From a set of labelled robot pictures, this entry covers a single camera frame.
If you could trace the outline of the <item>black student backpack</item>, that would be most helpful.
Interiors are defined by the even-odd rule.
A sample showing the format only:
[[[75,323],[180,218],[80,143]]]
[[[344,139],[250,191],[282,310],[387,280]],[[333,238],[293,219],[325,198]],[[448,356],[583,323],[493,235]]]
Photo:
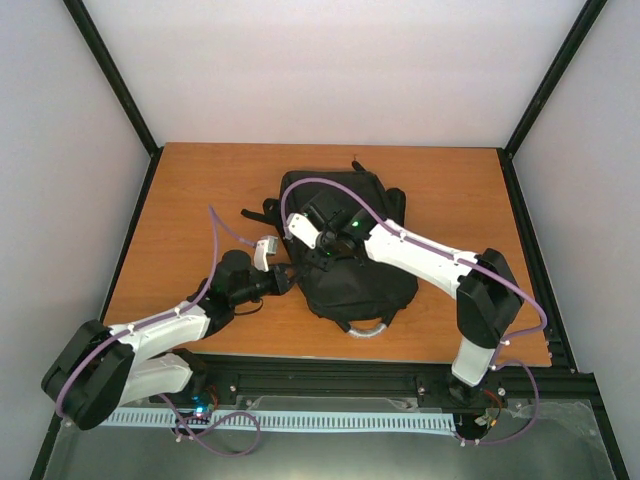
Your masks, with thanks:
[[[301,212],[311,204],[318,208],[333,206],[345,215],[359,211],[359,206],[346,194],[324,183],[306,183],[287,190],[293,183],[308,178],[323,178],[345,186],[376,212],[401,226],[405,223],[406,194],[399,188],[386,188],[375,173],[354,160],[349,170],[289,171],[281,180],[280,196],[265,199],[260,213],[241,211],[242,216],[276,229],[292,265],[298,268],[297,285],[313,314],[335,322],[353,338],[378,336],[412,302],[418,291],[417,278],[367,260],[362,253],[336,261],[328,271],[308,265],[304,256],[309,248],[296,238],[285,238],[281,215]]]

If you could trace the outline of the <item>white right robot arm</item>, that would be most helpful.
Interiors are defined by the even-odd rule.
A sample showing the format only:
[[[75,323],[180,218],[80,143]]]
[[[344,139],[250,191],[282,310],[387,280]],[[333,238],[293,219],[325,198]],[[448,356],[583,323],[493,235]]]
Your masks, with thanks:
[[[367,260],[411,274],[449,295],[461,334],[451,375],[468,388],[479,386],[495,368],[507,342],[506,330],[524,303],[504,256],[494,249],[478,254],[429,240],[383,217],[348,188],[339,190],[359,206],[357,213],[345,215],[333,206],[311,204],[287,215],[287,236],[327,256],[362,253]]]

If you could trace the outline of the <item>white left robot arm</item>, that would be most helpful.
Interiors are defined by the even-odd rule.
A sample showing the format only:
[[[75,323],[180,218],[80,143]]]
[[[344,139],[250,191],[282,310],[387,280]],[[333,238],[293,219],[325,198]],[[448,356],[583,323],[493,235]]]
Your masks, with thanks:
[[[176,393],[186,402],[201,400],[208,378],[176,347],[219,333],[236,308],[281,296],[293,285],[292,265],[259,269],[241,250],[230,250],[212,267],[197,290],[176,306],[137,321],[106,326],[83,323],[41,380],[55,412],[89,430],[118,407]]]

